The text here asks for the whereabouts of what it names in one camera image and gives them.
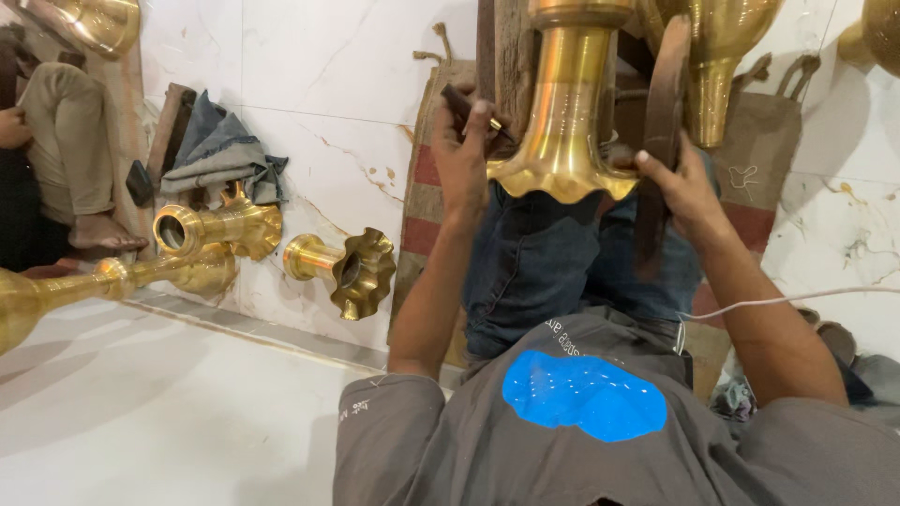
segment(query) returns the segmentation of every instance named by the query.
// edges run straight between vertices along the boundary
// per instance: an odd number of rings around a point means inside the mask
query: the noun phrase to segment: khaki pants
[[[112,209],[113,161],[100,85],[76,67],[45,63],[19,106],[34,135],[28,159],[43,214],[72,226],[77,216]]]

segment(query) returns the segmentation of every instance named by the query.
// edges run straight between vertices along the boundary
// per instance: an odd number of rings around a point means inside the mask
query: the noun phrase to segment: person's leg
[[[718,193],[712,159],[703,153],[706,173]],[[671,226],[662,243],[662,263],[650,283],[635,276],[634,241],[637,195],[630,194],[603,215],[600,252],[589,270],[584,300],[609,304],[638,319],[678,321],[677,312],[690,312],[694,294],[703,279],[697,252]]]
[[[113,162],[101,87],[78,68],[46,63],[35,69],[20,106],[34,135],[28,158],[43,213],[73,227],[76,248],[145,246],[109,214]]]
[[[463,288],[469,358],[494,358],[529,330],[578,309],[598,253],[600,193],[563,205],[544,192],[512,198],[490,183],[490,208]]]

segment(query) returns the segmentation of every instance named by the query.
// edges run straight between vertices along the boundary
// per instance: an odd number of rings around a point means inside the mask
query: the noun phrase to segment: man's left hand
[[[13,107],[0,111],[0,148],[19,149],[32,139],[32,129],[25,124],[25,111]]]

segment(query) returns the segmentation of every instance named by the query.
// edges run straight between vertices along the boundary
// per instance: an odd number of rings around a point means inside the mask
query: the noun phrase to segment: blue print on t-shirt
[[[549,429],[577,425],[607,443],[666,423],[656,386],[597,357],[554,358],[529,349],[509,367],[503,400],[525,420]]]

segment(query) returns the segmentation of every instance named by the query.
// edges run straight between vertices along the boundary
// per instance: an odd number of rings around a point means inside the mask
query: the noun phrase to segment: polished brass surface
[[[106,59],[118,59],[140,34],[137,0],[37,0],[79,41]]]
[[[690,14],[688,129],[701,148],[722,144],[734,71],[766,34],[784,0],[637,0],[651,49],[675,14]]]
[[[636,174],[599,156],[600,97],[607,86],[609,39],[632,13],[631,0],[532,0],[528,13],[543,33],[531,121],[518,153],[488,162],[488,177],[509,194],[543,190],[575,203],[595,190],[621,200]]]
[[[222,192],[222,207],[194,211],[167,205],[157,214],[153,235],[160,249],[173,257],[188,257],[206,244],[228,242],[239,257],[259,260],[281,242],[282,214],[275,205],[253,205],[241,183]]]
[[[378,312],[378,303],[391,292],[397,270],[393,243],[375,229],[344,241],[344,249],[329,248],[312,234],[294,238],[284,249],[284,272],[301,281],[325,280],[331,301],[344,320],[362,320]]]
[[[189,258],[161,257],[137,264],[106,258],[83,276],[32,281],[0,269],[0,355],[19,346],[41,317],[58,307],[90,297],[120,301],[155,281],[211,296],[225,292],[237,273],[234,255],[218,243]]]
[[[860,67],[877,63],[900,77],[900,0],[866,0],[862,17],[838,39],[838,55]]]

